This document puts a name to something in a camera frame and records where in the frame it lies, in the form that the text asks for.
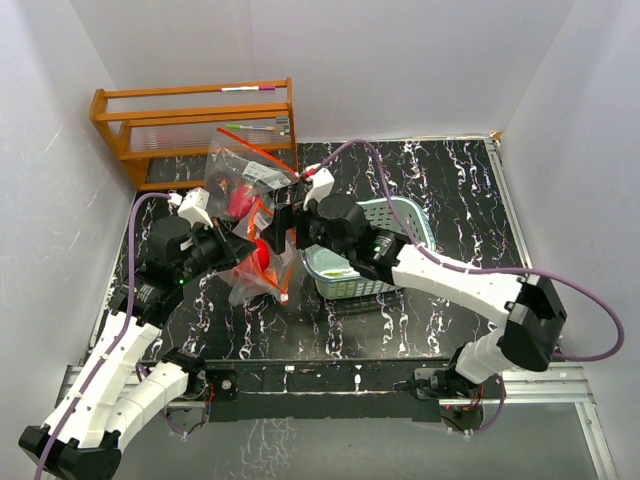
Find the watermelon slice toy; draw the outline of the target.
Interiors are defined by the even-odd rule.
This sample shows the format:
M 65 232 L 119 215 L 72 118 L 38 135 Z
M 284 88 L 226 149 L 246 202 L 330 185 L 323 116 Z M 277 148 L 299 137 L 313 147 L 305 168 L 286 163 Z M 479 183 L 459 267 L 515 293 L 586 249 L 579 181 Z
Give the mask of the watermelon slice toy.
M 256 271 L 251 265 L 241 265 L 234 270 L 232 278 L 233 291 L 240 297 L 278 292 L 277 275 L 270 267 Z

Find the red green dragon fruit toy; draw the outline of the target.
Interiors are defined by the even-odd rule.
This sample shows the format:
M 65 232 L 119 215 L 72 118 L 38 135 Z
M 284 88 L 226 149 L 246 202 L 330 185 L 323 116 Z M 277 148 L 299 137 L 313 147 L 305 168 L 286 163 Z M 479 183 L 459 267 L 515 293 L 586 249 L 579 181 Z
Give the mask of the red green dragon fruit toy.
M 229 218 L 232 221 L 243 219 L 260 199 L 261 193 L 253 185 L 247 183 L 239 184 L 229 195 Z

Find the clear orange zip top bag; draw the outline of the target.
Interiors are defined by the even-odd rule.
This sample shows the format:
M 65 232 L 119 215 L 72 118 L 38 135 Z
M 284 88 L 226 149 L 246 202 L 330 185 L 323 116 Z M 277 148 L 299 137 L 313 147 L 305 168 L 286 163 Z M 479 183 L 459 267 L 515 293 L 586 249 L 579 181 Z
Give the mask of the clear orange zip top bag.
M 236 187 L 241 183 L 253 185 L 261 197 L 299 180 L 298 172 L 287 164 L 222 127 L 216 129 L 210 143 L 204 172 L 206 191 L 206 179 L 216 171 L 233 175 Z M 229 197 L 209 193 L 207 212 L 212 217 L 232 221 L 228 216 L 228 200 Z

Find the dark purple mangosteen toy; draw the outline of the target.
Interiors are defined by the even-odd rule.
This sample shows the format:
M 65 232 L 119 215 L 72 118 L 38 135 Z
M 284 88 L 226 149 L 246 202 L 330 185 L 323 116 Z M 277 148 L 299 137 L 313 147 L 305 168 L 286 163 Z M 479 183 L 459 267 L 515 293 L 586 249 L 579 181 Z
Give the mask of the dark purple mangosteen toy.
M 224 171 L 216 171 L 208 176 L 205 188 L 213 196 L 228 198 L 236 187 L 234 176 Z

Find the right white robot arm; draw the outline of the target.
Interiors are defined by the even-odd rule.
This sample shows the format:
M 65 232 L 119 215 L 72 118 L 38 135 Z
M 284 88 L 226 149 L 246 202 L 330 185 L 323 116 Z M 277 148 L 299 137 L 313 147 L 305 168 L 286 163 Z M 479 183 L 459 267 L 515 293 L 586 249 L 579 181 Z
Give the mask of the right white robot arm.
M 544 372 L 552 361 L 566 311 L 551 281 L 539 274 L 484 273 L 437 257 L 410 232 L 372 224 L 346 194 L 276 205 L 261 236 L 282 253 L 289 233 L 299 250 L 326 248 L 366 279 L 445 298 L 495 324 L 459 347 L 445 368 L 414 374 L 409 387 L 417 397 L 470 398 L 508 369 Z

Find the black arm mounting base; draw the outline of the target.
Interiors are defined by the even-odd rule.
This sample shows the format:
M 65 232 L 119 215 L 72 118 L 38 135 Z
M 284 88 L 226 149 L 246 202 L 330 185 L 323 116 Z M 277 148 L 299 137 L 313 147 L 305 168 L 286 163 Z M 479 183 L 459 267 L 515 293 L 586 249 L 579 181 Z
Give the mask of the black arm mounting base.
M 444 368 L 416 359 L 208 360 L 210 420 L 397 418 L 479 428 L 487 390 L 429 392 L 429 378 Z

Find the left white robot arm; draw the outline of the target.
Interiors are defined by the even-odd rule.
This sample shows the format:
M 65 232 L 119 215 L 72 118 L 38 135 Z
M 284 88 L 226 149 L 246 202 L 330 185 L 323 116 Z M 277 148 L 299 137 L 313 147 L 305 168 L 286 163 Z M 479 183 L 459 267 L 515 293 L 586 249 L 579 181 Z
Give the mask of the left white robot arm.
M 56 409 L 28 426 L 20 448 L 36 473 L 58 479 L 110 479 L 124 450 L 172 400 L 194 399 L 206 387 L 201 358 L 171 350 L 131 391 L 124 388 L 147 348 L 184 298 L 184 287 L 205 273 L 238 266 L 255 245 L 210 220 L 178 216 L 153 224 L 146 254 L 114 295 L 93 352 Z

